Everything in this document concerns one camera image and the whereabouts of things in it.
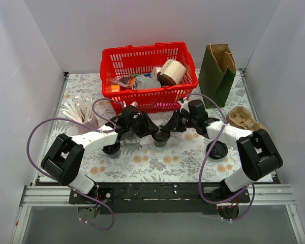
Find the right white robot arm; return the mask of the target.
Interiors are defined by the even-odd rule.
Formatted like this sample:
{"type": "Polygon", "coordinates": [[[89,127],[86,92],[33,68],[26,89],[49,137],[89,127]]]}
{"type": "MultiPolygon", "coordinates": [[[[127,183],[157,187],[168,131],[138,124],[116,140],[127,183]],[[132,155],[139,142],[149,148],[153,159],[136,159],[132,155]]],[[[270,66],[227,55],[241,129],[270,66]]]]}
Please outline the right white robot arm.
{"type": "Polygon", "coordinates": [[[180,99],[179,103],[180,109],[161,126],[161,132],[184,132],[194,128],[199,135],[224,143],[239,153],[241,167],[225,178],[220,188],[224,201],[233,201],[238,190],[282,167],[282,157],[266,130],[243,130],[211,118],[201,100],[180,99]]]}

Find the black cup lid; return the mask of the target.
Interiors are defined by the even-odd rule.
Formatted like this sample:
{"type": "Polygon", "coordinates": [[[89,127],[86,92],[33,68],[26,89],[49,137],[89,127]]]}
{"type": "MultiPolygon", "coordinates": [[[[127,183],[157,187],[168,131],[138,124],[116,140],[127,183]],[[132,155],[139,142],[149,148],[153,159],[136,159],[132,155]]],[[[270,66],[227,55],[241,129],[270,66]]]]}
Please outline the black cup lid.
{"type": "Polygon", "coordinates": [[[157,132],[152,134],[154,141],[159,143],[167,142],[170,138],[169,131],[158,130],[157,132]]]}

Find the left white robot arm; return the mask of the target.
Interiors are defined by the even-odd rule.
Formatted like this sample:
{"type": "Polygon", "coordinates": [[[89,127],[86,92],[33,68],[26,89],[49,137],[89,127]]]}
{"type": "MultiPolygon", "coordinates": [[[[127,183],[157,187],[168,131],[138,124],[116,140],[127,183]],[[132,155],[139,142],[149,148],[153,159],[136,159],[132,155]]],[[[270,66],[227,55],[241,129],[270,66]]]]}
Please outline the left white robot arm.
{"type": "Polygon", "coordinates": [[[84,156],[101,148],[106,154],[113,155],[120,149],[125,136],[135,134],[142,138],[159,131],[145,111],[140,112],[132,105],[114,119],[85,134],[58,135],[41,162],[41,167],[60,185],[80,191],[80,197],[86,203],[95,202],[98,191],[97,184],[80,171],[84,156]]]}

